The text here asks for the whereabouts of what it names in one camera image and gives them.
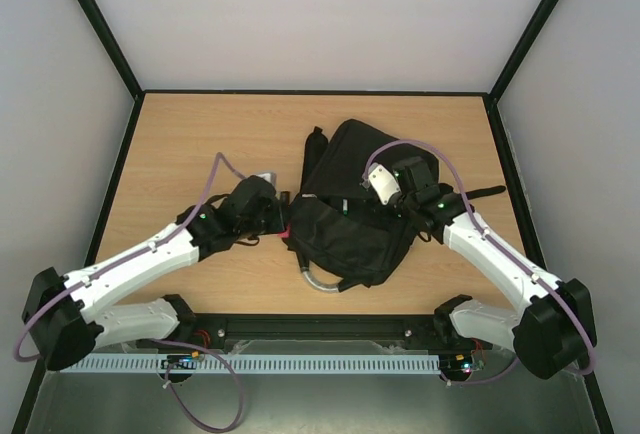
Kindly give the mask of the black student backpack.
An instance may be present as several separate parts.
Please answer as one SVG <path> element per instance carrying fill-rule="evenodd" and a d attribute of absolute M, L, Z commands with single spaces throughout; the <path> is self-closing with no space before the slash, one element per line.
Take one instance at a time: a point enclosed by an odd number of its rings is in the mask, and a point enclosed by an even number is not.
<path fill-rule="evenodd" d="M 362 121 L 343 122 L 331 137 L 320 127 L 307 136 L 300 189 L 289 210 L 290 236 L 284 242 L 314 289 L 338 293 L 380 285 L 420 239 L 406 219 L 362 185 L 368 162 L 393 169 L 413 158 L 426 163 L 430 178 L 443 192 L 455 191 L 440 181 L 433 151 Z M 349 201 L 346 216 L 343 198 Z"/>

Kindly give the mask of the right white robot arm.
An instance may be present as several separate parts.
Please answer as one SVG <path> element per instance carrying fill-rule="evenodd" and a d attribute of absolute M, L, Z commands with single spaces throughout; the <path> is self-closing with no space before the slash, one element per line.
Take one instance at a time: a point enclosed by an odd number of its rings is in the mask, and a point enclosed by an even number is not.
<path fill-rule="evenodd" d="M 595 367 L 595 325 L 586 286 L 563 281 L 527 259 L 475 211 L 461 190 L 445 193 L 419 158 L 393 169 L 370 161 L 364 181 L 381 204 L 410 217 L 418 230 L 464 257 L 508 300 L 507 309 L 477 300 L 455 302 L 436 321 L 436 333 L 455 346 L 476 338 L 513 352 L 533 375 L 549 379 L 575 363 Z"/>

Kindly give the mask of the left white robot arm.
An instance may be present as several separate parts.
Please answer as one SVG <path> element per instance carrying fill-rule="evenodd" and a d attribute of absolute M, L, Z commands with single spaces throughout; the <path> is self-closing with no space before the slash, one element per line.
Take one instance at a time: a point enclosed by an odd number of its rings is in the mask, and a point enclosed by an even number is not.
<path fill-rule="evenodd" d="M 180 296 L 134 305 L 121 299 L 236 244 L 283 233 L 289 200 L 289 192 L 277 191 L 267 177 L 252 175 L 110 259 L 64 275 L 54 268 L 36 274 L 22 320 L 38 358 L 48 370 L 61 371 L 112 344 L 187 338 L 193 313 Z"/>

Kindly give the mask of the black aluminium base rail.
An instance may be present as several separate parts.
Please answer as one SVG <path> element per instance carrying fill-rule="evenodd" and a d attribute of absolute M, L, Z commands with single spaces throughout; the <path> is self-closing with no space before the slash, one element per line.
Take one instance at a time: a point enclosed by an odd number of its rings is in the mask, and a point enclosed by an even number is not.
<path fill-rule="evenodd" d="M 54 343 L 70 348 L 65 364 L 73 364 L 95 349 L 119 343 L 199 342 L 228 351 L 240 341 L 372 341 L 409 350 L 467 351 L 479 343 L 511 350 L 519 319 L 504 309 L 466 302 L 457 311 L 439 308 L 433 315 L 249 315 L 195 314 L 167 305 L 134 312 L 118 306 L 86 324 L 74 320 Z"/>

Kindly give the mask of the black enclosure frame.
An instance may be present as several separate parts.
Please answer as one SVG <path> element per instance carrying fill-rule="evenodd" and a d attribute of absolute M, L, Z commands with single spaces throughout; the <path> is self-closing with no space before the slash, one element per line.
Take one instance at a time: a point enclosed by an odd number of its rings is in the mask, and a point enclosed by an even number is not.
<path fill-rule="evenodd" d="M 77 1 L 134 100 L 124 138 L 86 256 L 88 261 L 92 261 L 97 256 L 98 247 L 106 229 L 107 217 L 115 199 L 143 101 L 150 93 L 143 89 L 136 79 L 96 0 Z M 506 187 L 514 209 L 519 234 L 524 243 L 526 255 L 533 261 L 542 261 L 544 257 L 533 225 L 530 209 L 525 204 L 524 184 L 516 171 L 515 155 L 508 145 L 507 133 L 500 117 L 498 102 L 506 92 L 507 87 L 558 2 L 559 0 L 541 0 L 539 2 L 513 52 L 500 72 L 496 83 L 489 92 L 481 96 L 501 169 L 505 176 Z M 392 333 L 398 330 L 400 322 L 409 321 L 412 317 L 409 314 L 201 314 L 198 318 L 200 321 L 209 324 L 216 321 L 224 322 L 227 341 L 281 340 L 301 342 L 387 340 Z"/>

